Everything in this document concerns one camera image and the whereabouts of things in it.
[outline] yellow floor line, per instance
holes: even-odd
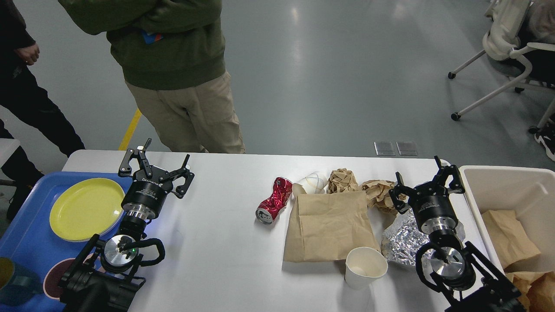
[[[129,146],[129,141],[131,141],[131,137],[135,132],[135,128],[137,128],[137,124],[139,123],[140,116],[141,116],[141,113],[139,109],[137,109],[137,111],[135,111],[135,115],[133,116],[133,119],[131,119],[131,122],[129,123],[129,127],[127,128],[127,131],[123,136],[122,143],[119,145],[118,150],[126,150],[127,147]]]

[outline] black pants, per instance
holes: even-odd
[[[4,127],[4,122],[0,119],[0,138],[13,139],[13,136]],[[35,168],[34,164],[27,158],[23,148],[18,147],[2,166],[2,172],[8,178],[14,180],[18,185],[35,185],[42,177],[42,173]]]
[[[19,120],[37,128],[67,157],[84,149],[81,138],[60,109],[48,98],[48,93],[37,85],[37,80],[27,69],[13,79],[0,83],[0,105],[9,109]]]
[[[21,121],[37,128],[66,156],[84,149],[73,126],[48,98],[47,91],[37,85],[27,66],[19,66],[14,76],[0,79],[0,105]],[[1,120],[0,126],[0,138],[13,139]],[[21,147],[2,166],[2,171],[18,184],[34,185],[42,176]]]
[[[524,54],[524,57],[532,63],[530,77],[555,84],[555,52],[534,50]],[[508,59],[503,62],[513,65],[524,72],[524,65],[515,59]]]

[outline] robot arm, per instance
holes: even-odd
[[[468,241],[463,246],[458,239],[458,219],[449,195],[462,194],[465,189],[457,166],[444,166],[437,156],[435,160],[438,172],[431,181],[410,188],[404,185],[397,172],[397,185],[389,191],[399,213],[404,214],[412,208],[419,231],[430,240],[416,253],[418,277],[428,288],[445,296],[451,305],[446,312],[524,312],[517,300],[521,294],[518,289],[472,243]],[[453,180],[446,187],[449,177]],[[399,199],[401,194],[408,197],[406,203]],[[426,278],[422,262],[430,250],[433,283]],[[463,298],[462,291],[476,282],[475,269],[483,276],[483,287]],[[460,300],[453,297],[454,291],[460,292]]]
[[[164,244],[158,238],[145,239],[144,230],[159,216],[168,194],[174,193],[182,198],[195,175],[187,168],[189,155],[181,168],[172,172],[149,164],[145,153],[150,141],[148,139],[144,147],[128,149],[119,166],[118,175],[133,178],[133,182],[122,201],[125,215],[118,231],[106,241],[94,234],[58,283],[64,289],[60,297],[60,301],[66,304],[64,312],[127,311],[137,291],[146,282],[145,278],[135,276],[139,267],[164,260]],[[139,163],[139,170],[133,175],[129,165],[132,159]],[[174,190],[173,181],[180,177],[185,178],[185,183]],[[143,260],[139,250],[148,246],[156,246],[156,259]],[[85,261],[91,252],[94,252],[93,256]],[[94,262],[98,258],[107,273],[95,269]]]

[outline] green sweatshirt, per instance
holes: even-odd
[[[89,34],[107,32],[125,80],[151,90],[200,85],[225,72],[221,0],[58,0]],[[147,44],[142,34],[161,33]]]

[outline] white chair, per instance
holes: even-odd
[[[518,38],[518,32],[522,26],[530,2],[530,0],[501,0],[495,6],[490,6],[490,8],[488,8],[485,15],[492,17],[493,23],[490,31],[488,31],[482,39],[484,50],[481,50],[454,71],[449,72],[447,77],[449,79],[454,79],[458,72],[479,59],[482,55],[487,54],[492,67],[506,76],[509,81],[463,110],[454,112],[451,114],[451,119],[455,121],[459,120],[464,114],[482,105],[506,89],[513,87],[517,93],[522,92],[524,89],[534,89],[555,94],[555,89],[551,88],[550,84],[544,85],[539,79],[530,76],[532,63],[524,56],[524,54],[536,49],[555,52],[555,45],[533,42],[528,43],[523,48],[519,48],[521,43]],[[522,71],[515,66],[503,62],[508,59],[515,59],[518,61],[524,66],[524,70]],[[530,81],[537,81],[539,84],[532,85]],[[549,108],[539,123],[535,127],[530,127],[528,131],[530,133],[535,133],[539,128],[542,128],[549,116],[553,113],[555,113],[555,98],[551,101]]]

